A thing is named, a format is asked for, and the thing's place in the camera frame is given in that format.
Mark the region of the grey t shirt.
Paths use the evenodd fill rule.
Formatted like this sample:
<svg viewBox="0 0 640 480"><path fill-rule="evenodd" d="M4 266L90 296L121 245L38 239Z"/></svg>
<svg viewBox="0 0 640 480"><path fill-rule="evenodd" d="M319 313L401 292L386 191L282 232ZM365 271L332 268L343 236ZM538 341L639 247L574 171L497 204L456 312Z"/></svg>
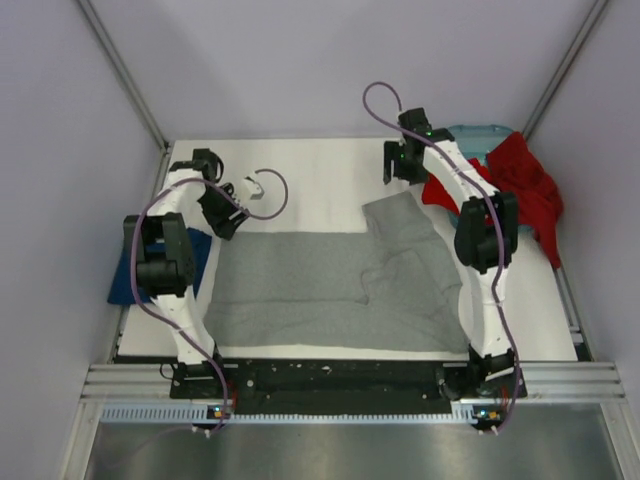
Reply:
<svg viewBox="0 0 640 480"><path fill-rule="evenodd" d="M239 233L221 247L204 324L222 346L464 355L462 287L413 195L363 205L363 233Z"/></svg>

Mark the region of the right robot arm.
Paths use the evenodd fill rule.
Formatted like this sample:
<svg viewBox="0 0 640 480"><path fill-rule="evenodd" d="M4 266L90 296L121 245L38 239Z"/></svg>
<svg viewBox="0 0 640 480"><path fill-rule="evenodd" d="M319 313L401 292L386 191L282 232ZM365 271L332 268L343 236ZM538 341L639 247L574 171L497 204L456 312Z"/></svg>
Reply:
<svg viewBox="0 0 640 480"><path fill-rule="evenodd" d="M383 181L416 184L435 178L458 209L454 252L467 270L472 298L466 380L474 393L490 395L515 371L503 303L508 267L518 247L517 198L486 181L449 130L431 126L424 109L399 113L396 127L402 139L384 145Z"/></svg>

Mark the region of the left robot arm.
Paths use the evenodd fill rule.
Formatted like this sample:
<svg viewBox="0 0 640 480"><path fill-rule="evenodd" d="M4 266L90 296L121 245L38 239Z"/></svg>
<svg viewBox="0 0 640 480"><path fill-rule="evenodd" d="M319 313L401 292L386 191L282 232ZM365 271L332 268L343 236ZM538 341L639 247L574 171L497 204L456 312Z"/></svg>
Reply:
<svg viewBox="0 0 640 480"><path fill-rule="evenodd" d="M195 149L188 160L172 163L162 187L140 214L123 221L126 283L133 303L170 331L177 349L176 370L192 374L205 396L226 387L216 342L204 326L197 280L206 260L198 260L191 233L210 243L229 240L251 217L249 203L264 194L255 172L233 182L212 150Z"/></svg>

